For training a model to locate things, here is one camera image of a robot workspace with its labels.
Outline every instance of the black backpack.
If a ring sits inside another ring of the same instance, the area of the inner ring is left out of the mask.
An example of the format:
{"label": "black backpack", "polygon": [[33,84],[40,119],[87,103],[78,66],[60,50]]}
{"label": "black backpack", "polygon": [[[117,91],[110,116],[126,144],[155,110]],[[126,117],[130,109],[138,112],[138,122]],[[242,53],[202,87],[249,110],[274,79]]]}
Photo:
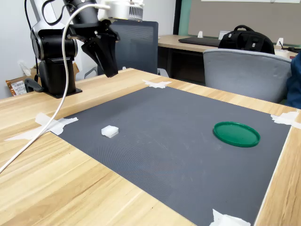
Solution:
{"label": "black backpack", "polygon": [[[239,28],[245,28],[246,31],[238,31]],[[225,34],[218,48],[275,54],[274,45],[267,36],[255,32],[245,25],[237,26],[234,31]]]}

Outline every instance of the small white cube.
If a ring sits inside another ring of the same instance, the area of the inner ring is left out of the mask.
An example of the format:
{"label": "small white cube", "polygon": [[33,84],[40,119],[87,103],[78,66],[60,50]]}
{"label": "small white cube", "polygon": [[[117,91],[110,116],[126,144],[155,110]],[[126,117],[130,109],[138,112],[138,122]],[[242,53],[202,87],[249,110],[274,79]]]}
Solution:
{"label": "small white cube", "polygon": [[115,126],[107,126],[102,129],[102,135],[112,138],[119,133],[119,129]]}

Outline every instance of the gray chair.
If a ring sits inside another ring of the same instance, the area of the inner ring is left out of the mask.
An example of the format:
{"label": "gray chair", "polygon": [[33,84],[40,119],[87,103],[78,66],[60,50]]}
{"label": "gray chair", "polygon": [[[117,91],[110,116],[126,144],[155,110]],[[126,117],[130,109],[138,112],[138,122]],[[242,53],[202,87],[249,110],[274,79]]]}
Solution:
{"label": "gray chair", "polygon": [[[134,68],[144,72],[167,76],[165,70],[158,69],[158,23],[118,20],[112,23],[112,30],[120,36],[116,43],[115,55],[118,70]],[[103,74],[100,67],[80,72],[76,80],[85,79],[92,71]]]}
{"label": "gray chair", "polygon": [[204,52],[207,87],[279,103],[292,76],[291,60],[272,54],[234,49]]}

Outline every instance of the cardboard box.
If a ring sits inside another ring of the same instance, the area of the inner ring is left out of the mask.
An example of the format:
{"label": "cardboard box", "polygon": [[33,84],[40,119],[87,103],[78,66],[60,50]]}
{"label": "cardboard box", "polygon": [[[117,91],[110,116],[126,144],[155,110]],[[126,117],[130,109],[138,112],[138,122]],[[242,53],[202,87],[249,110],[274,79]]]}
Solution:
{"label": "cardboard box", "polygon": [[[77,67],[76,63],[73,64],[73,72],[74,72],[74,77],[79,72],[79,68]],[[34,66],[31,69],[31,76],[23,76],[23,77],[20,77],[17,79],[6,80],[6,84],[9,88],[12,96],[18,96],[18,95],[26,93],[24,80],[27,78],[34,79],[36,73],[37,73],[37,69],[36,69],[36,66]]]}

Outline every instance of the robotic arm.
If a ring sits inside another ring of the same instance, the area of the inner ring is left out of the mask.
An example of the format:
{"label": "robotic arm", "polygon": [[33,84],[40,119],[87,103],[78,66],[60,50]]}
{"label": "robotic arm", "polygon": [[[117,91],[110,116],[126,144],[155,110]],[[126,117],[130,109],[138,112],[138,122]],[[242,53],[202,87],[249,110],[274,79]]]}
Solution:
{"label": "robotic arm", "polygon": [[[31,39],[36,57],[40,63],[42,87],[31,79],[26,79],[28,91],[46,92],[61,98],[64,92],[66,77],[62,54],[62,35],[64,25],[59,21],[50,23],[44,18],[56,19],[51,2],[54,0],[31,0],[37,23],[32,28]],[[77,9],[96,4],[96,0],[63,0],[70,15]],[[108,6],[106,10],[86,8],[72,20],[67,31],[65,50],[69,69],[68,95],[81,92],[76,89],[72,62],[78,52],[75,40],[84,42],[82,50],[90,56],[98,66],[102,67],[107,77],[118,73],[115,58],[115,44],[119,41],[118,33],[110,25],[116,19],[142,21],[143,0],[102,0]]]}

